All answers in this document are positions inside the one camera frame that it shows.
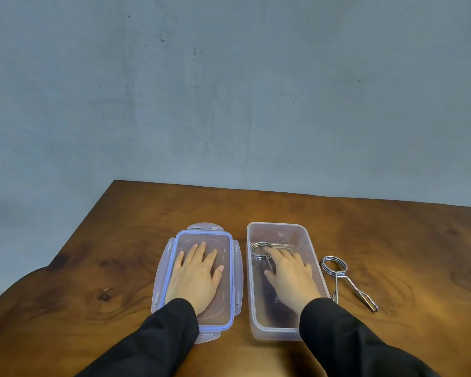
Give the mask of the person's left hand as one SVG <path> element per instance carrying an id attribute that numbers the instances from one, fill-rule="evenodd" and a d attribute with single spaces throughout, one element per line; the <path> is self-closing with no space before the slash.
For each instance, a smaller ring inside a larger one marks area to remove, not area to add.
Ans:
<path id="1" fill-rule="evenodd" d="M 214 299 L 218 286 L 212 286 L 214 261 L 217 250 L 203 256 L 200 267 L 193 266 L 193 253 L 198 244 L 195 244 L 187 254 L 184 254 L 180 270 L 172 270 L 171 279 L 164 303 L 182 298 L 188 301 L 196 316 L 203 313 Z"/>

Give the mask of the person's right hand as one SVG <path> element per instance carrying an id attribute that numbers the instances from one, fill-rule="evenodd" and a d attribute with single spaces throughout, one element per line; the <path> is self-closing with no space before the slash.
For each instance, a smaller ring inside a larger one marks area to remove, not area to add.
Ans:
<path id="1" fill-rule="evenodd" d="M 308 279 L 305 263 L 298 253 L 292 254 L 299 262 L 297 267 L 280 267 L 280 249 L 269 248 L 269 253 L 275 263 L 275 272 L 279 286 L 275 289 L 281 302 L 300 316 L 303 309 L 311 301 L 321 298 L 321 294 L 313 279 Z"/>

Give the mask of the clear plastic food container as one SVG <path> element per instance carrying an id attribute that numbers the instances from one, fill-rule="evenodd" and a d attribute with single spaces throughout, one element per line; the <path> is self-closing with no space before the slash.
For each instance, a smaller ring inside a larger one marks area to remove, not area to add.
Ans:
<path id="1" fill-rule="evenodd" d="M 272 247 L 298 253 L 305 264 L 311 264 L 312 277 L 323 297 L 329 298 L 327 285 L 305 227 L 299 224 L 252 222 L 246 229 L 247 280 L 250 327 L 258 340 L 301 341 L 299 317 L 278 298 L 275 289 L 264 275 L 270 270 L 264 260 L 251 258 L 251 245 L 268 242 Z"/>

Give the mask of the person's right forearm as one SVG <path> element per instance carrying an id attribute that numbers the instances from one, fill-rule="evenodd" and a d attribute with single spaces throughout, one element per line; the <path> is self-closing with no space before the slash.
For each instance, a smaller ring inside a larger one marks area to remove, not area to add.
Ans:
<path id="1" fill-rule="evenodd" d="M 309 302 L 299 333 L 328 377 L 440 377 L 417 357 L 383 342 L 328 298 Z"/>

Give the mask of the person's left forearm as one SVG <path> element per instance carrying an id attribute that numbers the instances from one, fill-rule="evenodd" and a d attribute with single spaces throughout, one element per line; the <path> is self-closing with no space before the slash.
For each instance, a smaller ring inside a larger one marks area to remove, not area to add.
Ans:
<path id="1" fill-rule="evenodd" d="M 175 298 L 75 377 L 172 377 L 198 336 L 192 304 Z"/>

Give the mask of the clear plastic lid blue seal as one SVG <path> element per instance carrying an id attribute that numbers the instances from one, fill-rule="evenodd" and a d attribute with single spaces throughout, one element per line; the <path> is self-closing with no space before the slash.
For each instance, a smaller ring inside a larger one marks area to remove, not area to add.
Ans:
<path id="1" fill-rule="evenodd" d="M 151 312 L 164 305 L 172 269 L 179 252 L 187 255 L 193 245 L 206 243 L 204 255 L 217 251 L 212 270 L 224 266 L 223 276 L 214 299 L 198 317 L 200 334 L 195 344 L 218 339 L 230 329 L 234 317 L 240 314 L 243 303 L 244 268 L 239 242 L 221 226 L 213 223 L 196 223 L 170 238 L 156 273 Z"/>

